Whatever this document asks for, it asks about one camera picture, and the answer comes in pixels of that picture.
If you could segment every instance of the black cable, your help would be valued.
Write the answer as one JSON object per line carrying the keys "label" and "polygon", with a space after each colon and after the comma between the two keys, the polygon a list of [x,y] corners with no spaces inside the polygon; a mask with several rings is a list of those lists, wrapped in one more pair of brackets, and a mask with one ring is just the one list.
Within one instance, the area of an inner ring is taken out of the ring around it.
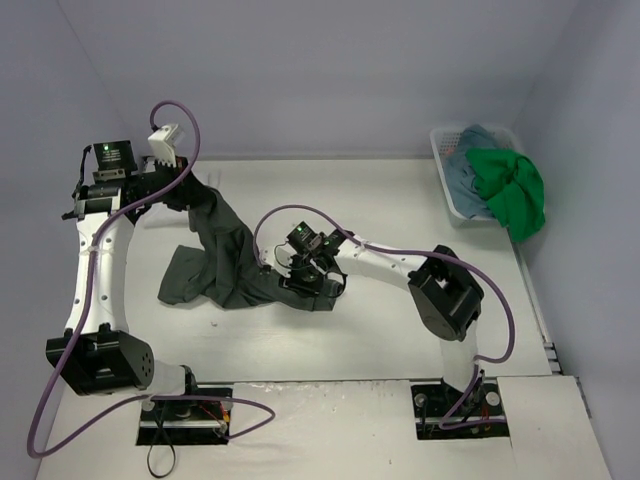
{"label": "black cable", "polygon": [[471,415],[476,413],[480,407],[482,407],[482,402],[476,402],[475,404],[472,404],[469,407],[469,410],[467,411],[467,414],[464,417],[462,417],[462,420],[460,420],[460,423],[465,423],[467,420],[469,420],[469,417],[471,417]]}
{"label": "black cable", "polygon": [[[153,436],[153,440],[151,441],[151,446],[149,447],[149,451],[147,452],[147,469],[149,470],[149,474],[153,478],[166,478],[169,475],[171,475],[171,473],[173,473],[173,470],[176,468],[176,449],[173,446],[171,437],[164,429],[164,420],[168,412],[168,408],[167,408],[168,405],[169,405],[169,402],[164,402],[164,405],[162,406],[162,412],[160,413],[160,418],[158,418],[158,413],[155,410],[153,412],[153,419],[156,422],[157,428],[156,428],[156,433]],[[162,437],[164,438],[164,441],[167,442],[167,445],[171,449],[171,454],[173,455],[173,463],[171,464],[171,468],[167,473],[163,473],[159,475],[156,472],[154,472],[153,469],[151,468],[151,450],[153,450],[153,447],[156,445],[156,443],[160,439],[160,435],[162,435]]]}
{"label": "black cable", "polygon": [[309,268],[308,265],[303,265],[301,267],[291,268],[289,265],[285,265],[280,260],[278,260],[278,247],[284,247],[285,245],[287,245],[287,242],[281,243],[280,245],[276,245],[275,247],[273,247],[273,256],[276,259],[276,262],[277,262],[278,265],[280,265],[281,267],[284,267],[284,268],[286,268],[288,270],[291,270],[291,271],[304,270],[305,268]]}
{"label": "black cable", "polygon": [[340,275],[342,275],[342,285],[338,285],[338,293],[333,296],[328,296],[327,298],[338,298],[347,289],[347,276],[344,273],[341,273]]}
{"label": "black cable", "polygon": [[78,183],[76,183],[76,188],[73,189],[73,193],[71,194],[71,198],[76,198],[76,195],[80,193],[80,189],[84,185],[84,164],[87,161],[87,155],[91,152],[91,145],[87,145],[82,150],[82,160],[80,161],[80,179]]}
{"label": "black cable", "polygon": [[422,404],[422,410],[420,413],[420,431],[422,432],[422,438],[426,436],[427,430],[427,400]]}

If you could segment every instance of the red wire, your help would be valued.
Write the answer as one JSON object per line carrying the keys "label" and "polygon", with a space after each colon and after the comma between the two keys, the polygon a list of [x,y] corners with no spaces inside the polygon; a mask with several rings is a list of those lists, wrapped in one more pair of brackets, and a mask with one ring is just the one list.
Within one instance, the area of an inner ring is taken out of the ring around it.
{"label": "red wire", "polygon": [[[487,406],[486,403],[482,406],[482,419],[489,420],[489,407]],[[488,432],[489,430],[491,430],[491,424],[485,425],[484,430],[485,432]]]}
{"label": "red wire", "polygon": [[217,420],[218,422],[220,421],[220,419],[218,417],[216,417],[213,413],[211,413],[209,410],[207,410],[206,408],[204,408],[202,405],[198,405],[202,411],[204,413],[206,413],[207,415],[209,415],[211,418],[213,418],[214,420]]}

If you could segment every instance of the black joint actuator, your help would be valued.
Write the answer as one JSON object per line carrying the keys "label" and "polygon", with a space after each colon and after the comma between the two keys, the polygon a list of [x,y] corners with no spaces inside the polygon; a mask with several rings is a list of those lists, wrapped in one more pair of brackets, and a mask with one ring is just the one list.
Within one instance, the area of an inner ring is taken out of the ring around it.
{"label": "black joint actuator", "polygon": [[[47,340],[47,359],[52,366],[58,364],[69,340],[67,335]],[[151,384],[153,373],[149,344],[101,325],[98,333],[80,335],[61,375],[78,395],[91,395],[130,388],[144,390]]]}
{"label": "black joint actuator", "polygon": [[94,143],[93,151],[96,153],[99,171],[124,170],[130,174],[138,169],[129,140]]}
{"label": "black joint actuator", "polygon": [[[434,251],[458,258],[443,245]],[[461,266],[428,258],[409,278],[409,291],[424,326],[443,340],[463,341],[469,325],[480,316],[484,298],[473,276]]]}
{"label": "black joint actuator", "polygon": [[322,245],[322,235],[314,232],[309,225],[301,222],[293,231],[287,235],[289,245],[300,255],[314,254]]}

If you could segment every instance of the gray cloth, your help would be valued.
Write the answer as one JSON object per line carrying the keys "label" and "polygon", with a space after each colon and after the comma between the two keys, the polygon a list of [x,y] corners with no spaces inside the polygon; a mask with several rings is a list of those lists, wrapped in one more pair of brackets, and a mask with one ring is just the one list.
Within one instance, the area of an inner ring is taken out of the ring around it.
{"label": "gray cloth", "polygon": [[476,172],[467,160],[470,148],[499,148],[493,136],[480,125],[472,125],[462,132],[458,146],[444,162],[444,178],[449,186],[456,210],[467,218],[493,218],[493,213],[478,195],[473,184]]}
{"label": "gray cloth", "polygon": [[237,309],[282,302],[299,310],[329,311],[338,282],[325,281],[316,298],[303,298],[280,287],[282,276],[263,271],[253,255],[253,234],[217,190],[212,199],[189,211],[191,231],[204,251],[180,245],[160,284],[158,299],[175,305],[205,295],[223,308]]}

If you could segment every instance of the black mounting plate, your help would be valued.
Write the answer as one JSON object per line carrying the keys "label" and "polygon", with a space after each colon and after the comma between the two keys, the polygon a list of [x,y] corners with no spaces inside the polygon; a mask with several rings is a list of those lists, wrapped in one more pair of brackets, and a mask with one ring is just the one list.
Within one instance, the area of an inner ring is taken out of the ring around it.
{"label": "black mounting plate", "polygon": [[[211,395],[214,397],[233,396],[233,390],[228,387],[198,387],[197,395]],[[226,445],[226,440],[220,432],[217,422],[223,418],[223,412],[218,402],[192,401],[156,401],[151,411],[141,410],[138,425],[136,445],[151,445],[158,430],[154,416],[160,418],[162,410],[167,407],[163,429],[171,439],[173,445]],[[157,435],[154,445],[167,445],[163,435]]]}
{"label": "black mounting plate", "polygon": [[[497,383],[485,380],[480,387],[480,392],[486,395],[489,392],[499,394]],[[426,395],[426,407],[416,405],[415,399],[419,394]],[[489,418],[502,417],[504,410],[502,402],[497,406],[491,406],[484,401],[474,404],[474,411],[470,420],[478,419],[481,416],[483,407],[489,414]],[[418,384],[411,386],[411,398],[413,403],[413,414],[415,417],[416,436],[418,440],[459,440],[474,438],[509,437],[509,427],[506,423],[493,423],[477,428],[459,428],[455,430],[441,430],[438,422],[449,411],[455,402],[460,398],[461,393],[444,383]],[[460,421],[467,412],[464,406],[456,412],[450,422]]]}

